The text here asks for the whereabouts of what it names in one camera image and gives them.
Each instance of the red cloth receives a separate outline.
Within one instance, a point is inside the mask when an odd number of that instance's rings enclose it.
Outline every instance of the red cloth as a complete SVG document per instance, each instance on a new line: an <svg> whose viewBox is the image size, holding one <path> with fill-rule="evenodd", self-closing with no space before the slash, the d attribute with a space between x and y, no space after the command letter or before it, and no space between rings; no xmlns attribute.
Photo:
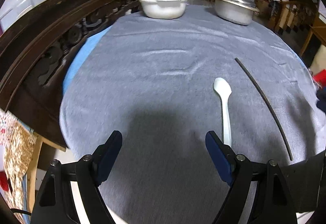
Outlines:
<svg viewBox="0 0 326 224"><path fill-rule="evenodd" d="M317 73L313 78L323 87L326 87L326 69L322 70L320 73Z"/></svg>
<svg viewBox="0 0 326 224"><path fill-rule="evenodd" d="M0 186L4 191L9 191L8 180L4 171L0 171Z"/></svg>

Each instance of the white bowl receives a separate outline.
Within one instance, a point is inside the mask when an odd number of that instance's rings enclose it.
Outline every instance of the white bowl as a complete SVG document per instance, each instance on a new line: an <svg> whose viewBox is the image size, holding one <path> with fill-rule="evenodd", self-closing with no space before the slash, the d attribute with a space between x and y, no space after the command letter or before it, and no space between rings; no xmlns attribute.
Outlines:
<svg viewBox="0 0 326 224"><path fill-rule="evenodd" d="M139 0L150 18L174 19L183 15L187 0Z"/></svg>

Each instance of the wood carving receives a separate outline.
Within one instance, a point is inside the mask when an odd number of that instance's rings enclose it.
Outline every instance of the wood carving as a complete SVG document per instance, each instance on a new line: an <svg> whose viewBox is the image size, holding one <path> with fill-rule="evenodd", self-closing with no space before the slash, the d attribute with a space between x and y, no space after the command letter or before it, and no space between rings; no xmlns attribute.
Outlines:
<svg viewBox="0 0 326 224"><path fill-rule="evenodd" d="M62 82L87 38L112 25L138 0L47 0L0 38L0 107L66 147L59 126Z"/></svg>

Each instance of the black stick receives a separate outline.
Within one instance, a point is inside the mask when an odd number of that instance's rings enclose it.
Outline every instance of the black stick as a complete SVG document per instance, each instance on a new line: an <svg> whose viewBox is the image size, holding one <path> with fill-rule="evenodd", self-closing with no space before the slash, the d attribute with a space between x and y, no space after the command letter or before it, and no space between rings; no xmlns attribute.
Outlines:
<svg viewBox="0 0 326 224"><path fill-rule="evenodd" d="M280 130L281 132L281 135L282 135L282 138L283 138L283 141L284 141L284 144L286 146L286 150L289 154L289 157L290 157L290 160L293 161L293 156L292 156L292 152L291 152L291 149L290 149L290 146L289 146L289 143L286 139L286 136L284 134L284 131L283 131L283 128L281 127L281 124L278 120L278 117L276 116L271 104L269 103L266 95L264 94L264 92L262 91L262 89L259 87L258 83L255 81L255 79L251 76L251 74L249 73L249 71L245 68L245 66L243 66L243 64L241 63L241 61L238 59L238 58L235 58L235 61L239 64L239 66L243 69L243 71L247 74L247 76L249 77L249 79L251 80L252 84L256 87L257 91L259 92L260 96L263 98L265 104L267 105L270 113L272 114L277 126L278 126L278 129Z"/></svg>

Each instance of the white pot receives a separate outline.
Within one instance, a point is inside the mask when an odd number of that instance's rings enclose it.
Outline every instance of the white pot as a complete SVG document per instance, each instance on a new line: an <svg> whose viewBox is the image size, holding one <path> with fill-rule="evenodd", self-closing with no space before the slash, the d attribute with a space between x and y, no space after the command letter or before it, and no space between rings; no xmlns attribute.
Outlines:
<svg viewBox="0 0 326 224"><path fill-rule="evenodd" d="M183 15L188 0L139 0L150 18L174 19Z"/></svg>
<svg viewBox="0 0 326 224"><path fill-rule="evenodd" d="M215 0L216 14L230 22L248 25L259 10L247 0Z"/></svg>

